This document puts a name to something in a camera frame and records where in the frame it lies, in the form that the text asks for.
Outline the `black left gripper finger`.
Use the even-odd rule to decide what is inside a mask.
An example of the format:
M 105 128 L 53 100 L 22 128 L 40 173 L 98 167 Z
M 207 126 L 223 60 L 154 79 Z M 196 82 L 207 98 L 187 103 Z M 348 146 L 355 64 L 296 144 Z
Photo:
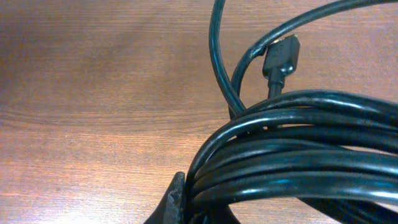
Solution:
M 185 174 L 177 172 L 160 203 L 144 224 L 182 224 L 185 210 Z

